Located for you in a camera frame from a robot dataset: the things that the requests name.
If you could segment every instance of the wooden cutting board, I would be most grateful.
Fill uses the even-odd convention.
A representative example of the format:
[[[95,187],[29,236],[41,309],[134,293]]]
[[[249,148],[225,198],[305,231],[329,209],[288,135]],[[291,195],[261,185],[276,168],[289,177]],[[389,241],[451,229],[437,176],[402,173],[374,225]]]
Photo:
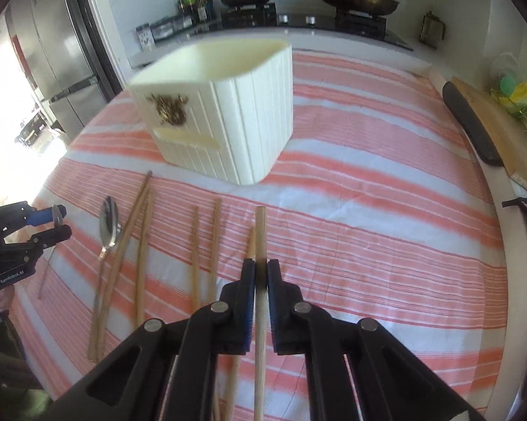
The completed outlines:
[[[460,79],[452,83],[466,98],[499,152],[508,175],[527,189],[527,133],[489,95]]]

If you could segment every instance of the spoon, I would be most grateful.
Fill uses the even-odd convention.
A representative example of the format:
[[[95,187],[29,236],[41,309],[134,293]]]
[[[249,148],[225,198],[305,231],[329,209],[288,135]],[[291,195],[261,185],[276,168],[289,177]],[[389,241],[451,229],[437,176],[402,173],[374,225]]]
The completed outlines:
[[[98,284],[96,286],[96,296],[94,297],[94,309],[92,311],[92,328],[90,329],[90,343],[88,345],[88,359],[96,360],[96,342],[98,337],[98,317],[100,314],[100,291],[102,287],[103,269],[106,258],[110,250],[115,247],[121,225],[119,224],[119,212],[117,203],[111,196],[107,196],[100,208],[100,240],[102,241],[102,251],[100,252],[100,269],[98,271]]]

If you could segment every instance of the screw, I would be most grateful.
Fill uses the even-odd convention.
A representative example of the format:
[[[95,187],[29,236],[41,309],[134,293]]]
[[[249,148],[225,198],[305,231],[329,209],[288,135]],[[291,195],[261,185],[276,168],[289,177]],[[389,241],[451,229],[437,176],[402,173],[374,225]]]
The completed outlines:
[[[211,311],[215,313],[223,313],[228,310],[228,304],[223,301],[216,301],[211,304]]]
[[[378,328],[378,323],[372,318],[363,318],[361,321],[361,329],[375,331]]]
[[[295,312],[297,313],[308,313],[312,306],[308,302],[297,302],[295,304]]]
[[[155,318],[151,318],[144,324],[145,330],[149,332],[156,332],[162,327],[162,322],[160,320],[157,320]]]

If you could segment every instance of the striped tablecloth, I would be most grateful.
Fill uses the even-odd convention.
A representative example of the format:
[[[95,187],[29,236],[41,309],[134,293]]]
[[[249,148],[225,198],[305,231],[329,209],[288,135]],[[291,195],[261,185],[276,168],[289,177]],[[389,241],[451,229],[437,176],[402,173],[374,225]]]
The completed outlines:
[[[92,368],[86,348],[100,203],[114,196],[124,222],[150,169],[148,317],[191,314],[194,206],[206,298],[215,200],[223,200],[219,289],[239,278],[255,208],[265,205],[268,256],[306,300],[337,318],[379,320],[484,411],[501,364],[507,273],[491,196],[464,135],[429,82],[407,72],[295,52],[293,75],[294,134],[255,186],[166,163],[125,92],[69,147],[35,205],[64,204],[73,236],[53,253],[41,300],[43,258],[36,275],[17,284],[12,310],[29,363],[53,397]],[[138,235],[139,226],[117,283],[107,351],[132,331]],[[304,358],[276,356],[269,333],[267,341],[265,414],[308,419]],[[222,409],[230,365],[219,358]],[[253,419],[253,376],[254,344],[240,365],[236,419]]]

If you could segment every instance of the refrigerator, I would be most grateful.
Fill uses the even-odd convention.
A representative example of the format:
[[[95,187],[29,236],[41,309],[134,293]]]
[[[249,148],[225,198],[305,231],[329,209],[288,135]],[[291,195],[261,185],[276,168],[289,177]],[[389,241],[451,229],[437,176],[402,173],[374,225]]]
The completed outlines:
[[[71,140],[121,91],[89,14],[87,0],[11,0],[5,12],[21,68]]]

